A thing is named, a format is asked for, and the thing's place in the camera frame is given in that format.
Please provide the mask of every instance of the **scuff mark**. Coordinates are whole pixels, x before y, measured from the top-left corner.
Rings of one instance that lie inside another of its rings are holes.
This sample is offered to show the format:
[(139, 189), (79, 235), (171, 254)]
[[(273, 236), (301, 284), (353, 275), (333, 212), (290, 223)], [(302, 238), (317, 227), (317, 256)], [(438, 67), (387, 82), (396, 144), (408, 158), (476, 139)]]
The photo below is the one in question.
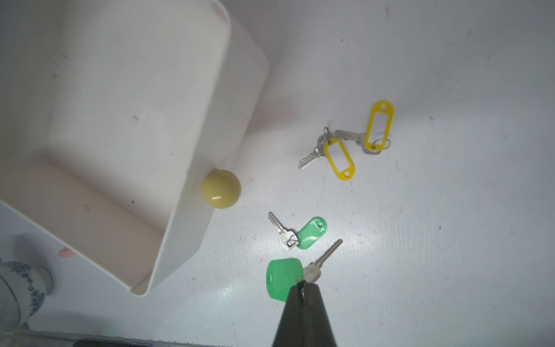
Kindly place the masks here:
[(326, 184), (326, 176), (327, 176), (327, 167), (326, 167), (326, 171), (324, 171), (324, 180), (322, 181), (322, 191), (320, 192), (320, 199), (318, 200), (318, 206), (316, 208), (316, 211), (320, 209), (320, 203), (322, 202), (322, 196), (324, 194), (324, 186)]
[(237, 344), (237, 347), (239, 347), (239, 341), (237, 341), (237, 333), (235, 332), (235, 324), (233, 324), (233, 322), (231, 322), (231, 325), (233, 326), (233, 334), (235, 335), (235, 343)]

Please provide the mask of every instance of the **white paper label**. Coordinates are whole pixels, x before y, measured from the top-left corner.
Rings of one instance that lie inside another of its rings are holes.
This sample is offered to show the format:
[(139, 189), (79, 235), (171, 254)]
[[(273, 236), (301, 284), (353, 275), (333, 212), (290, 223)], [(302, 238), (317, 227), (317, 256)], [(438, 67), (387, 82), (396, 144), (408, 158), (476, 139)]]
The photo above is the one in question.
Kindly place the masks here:
[(381, 112), (374, 113), (374, 120), (372, 121), (370, 136), (368, 136), (368, 144), (372, 144), (376, 140), (384, 138), (385, 127), (387, 125), (388, 118), (389, 118), (389, 115), (386, 113), (381, 113)]
[(331, 161), (335, 164), (337, 172), (345, 171), (351, 166), (349, 165), (347, 158), (345, 158), (345, 155), (343, 154), (343, 151), (339, 146), (339, 142), (336, 142), (333, 145), (329, 146), (327, 148), (327, 154), (330, 156)]

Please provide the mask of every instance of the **yellow key tag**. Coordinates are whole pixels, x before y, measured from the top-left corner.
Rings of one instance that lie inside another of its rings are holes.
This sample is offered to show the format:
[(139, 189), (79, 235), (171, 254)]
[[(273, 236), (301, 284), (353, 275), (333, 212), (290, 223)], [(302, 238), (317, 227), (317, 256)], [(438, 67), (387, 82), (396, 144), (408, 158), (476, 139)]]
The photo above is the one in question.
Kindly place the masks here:
[(393, 106), (389, 102), (380, 100), (374, 104), (364, 137), (364, 147), (367, 150), (379, 152), (386, 146), (392, 119)]
[(351, 158), (341, 140), (335, 137), (327, 139), (324, 143), (324, 154), (337, 178), (348, 181), (353, 177), (355, 166), (352, 164)]

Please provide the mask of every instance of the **blue and white porcelain vase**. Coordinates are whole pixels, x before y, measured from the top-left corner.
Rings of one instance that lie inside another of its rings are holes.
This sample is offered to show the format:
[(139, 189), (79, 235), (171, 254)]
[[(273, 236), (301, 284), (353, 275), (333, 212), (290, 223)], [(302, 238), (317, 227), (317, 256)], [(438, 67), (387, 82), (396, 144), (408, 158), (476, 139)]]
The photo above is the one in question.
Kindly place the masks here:
[(0, 263), (0, 330), (13, 330), (41, 308), (52, 290), (52, 276), (40, 266), (18, 261)]

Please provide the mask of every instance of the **pink mark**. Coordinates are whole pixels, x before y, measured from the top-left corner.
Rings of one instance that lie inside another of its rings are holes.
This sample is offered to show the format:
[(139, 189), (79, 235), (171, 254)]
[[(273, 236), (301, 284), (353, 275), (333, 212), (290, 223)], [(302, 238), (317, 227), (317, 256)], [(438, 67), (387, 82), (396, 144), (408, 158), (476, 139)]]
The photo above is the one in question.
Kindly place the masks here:
[(60, 256), (60, 258), (69, 258), (76, 255), (76, 253), (69, 248), (64, 247), (60, 252), (58, 252), (58, 255)]

